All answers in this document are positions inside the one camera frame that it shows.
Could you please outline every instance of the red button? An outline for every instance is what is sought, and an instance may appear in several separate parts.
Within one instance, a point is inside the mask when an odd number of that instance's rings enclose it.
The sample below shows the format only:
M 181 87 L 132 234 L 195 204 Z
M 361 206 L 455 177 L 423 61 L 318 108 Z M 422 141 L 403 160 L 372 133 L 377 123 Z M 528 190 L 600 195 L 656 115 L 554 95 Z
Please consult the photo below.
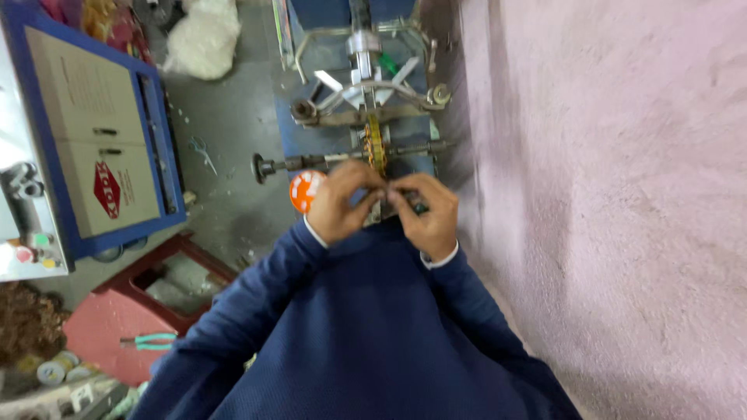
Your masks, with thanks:
M 34 251 L 29 250 L 27 247 L 18 247 L 16 249 L 16 259 L 20 262 L 33 262 Z

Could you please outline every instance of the cabinet door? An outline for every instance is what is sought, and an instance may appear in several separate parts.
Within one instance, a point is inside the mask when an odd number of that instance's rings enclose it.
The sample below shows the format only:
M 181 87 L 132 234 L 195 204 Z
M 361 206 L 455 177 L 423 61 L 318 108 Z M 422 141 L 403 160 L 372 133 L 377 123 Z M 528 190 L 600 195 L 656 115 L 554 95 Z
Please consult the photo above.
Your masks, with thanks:
M 33 28 L 26 40 L 58 143 L 145 144 L 129 70 Z
M 95 143 L 57 145 L 83 239 L 160 216 L 146 147 L 119 145 L 119 155 L 100 154 L 106 147 Z

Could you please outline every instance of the red logo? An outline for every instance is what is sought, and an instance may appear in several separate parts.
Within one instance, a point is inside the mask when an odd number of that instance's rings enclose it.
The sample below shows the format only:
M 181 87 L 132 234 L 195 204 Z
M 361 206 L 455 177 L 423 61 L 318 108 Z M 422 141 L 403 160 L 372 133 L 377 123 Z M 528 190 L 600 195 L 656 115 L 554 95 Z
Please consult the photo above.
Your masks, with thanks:
M 99 199 L 101 207 L 106 210 L 110 219 L 120 216 L 120 185 L 111 174 L 106 162 L 96 162 L 96 181 L 93 183 L 93 194 Z

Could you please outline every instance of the blue machine frame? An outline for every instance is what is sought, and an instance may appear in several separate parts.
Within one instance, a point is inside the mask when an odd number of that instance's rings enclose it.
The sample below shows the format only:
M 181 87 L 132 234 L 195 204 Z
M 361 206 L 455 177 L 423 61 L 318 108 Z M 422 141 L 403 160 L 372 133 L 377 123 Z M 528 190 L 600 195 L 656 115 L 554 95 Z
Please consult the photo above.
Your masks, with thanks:
M 2 18 L 10 43 L 10 53 L 17 68 L 19 82 L 33 121 L 36 140 L 44 154 L 46 169 L 52 180 L 57 212 L 61 223 L 66 249 L 74 259 L 92 256 L 103 250 L 117 247 L 134 239 L 148 236 L 187 220 L 178 169 L 172 147 L 161 80 L 156 68 L 86 34 L 69 28 L 48 17 L 35 1 L 16 2 L 0 0 Z M 132 89 L 137 101 L 137 110 L 143 126 L 143 135 L 150 159 L 153 184 L 158 200 L 160 217 L 136 223 L 122 229 L 106 232 L 91 238 L 81 238 L 72 210 L 72 203 L 64 180 L 60 158 L 52 136 L 49 118 L 42 101 L 34 62 L 26 40 L 25 27 L 35 28 L 59 40 L 85 49 L 130 72 Z

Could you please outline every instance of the navy blue sweater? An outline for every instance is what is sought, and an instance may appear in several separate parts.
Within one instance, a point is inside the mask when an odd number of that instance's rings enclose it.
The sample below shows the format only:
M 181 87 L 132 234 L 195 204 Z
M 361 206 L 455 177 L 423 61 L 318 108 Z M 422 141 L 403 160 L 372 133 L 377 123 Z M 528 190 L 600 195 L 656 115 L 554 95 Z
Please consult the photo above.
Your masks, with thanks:
M 429 271 L 396 218 L 330 250 L 295 224 L 152 373 L 133 419 L 579 418 L 464 253 Z

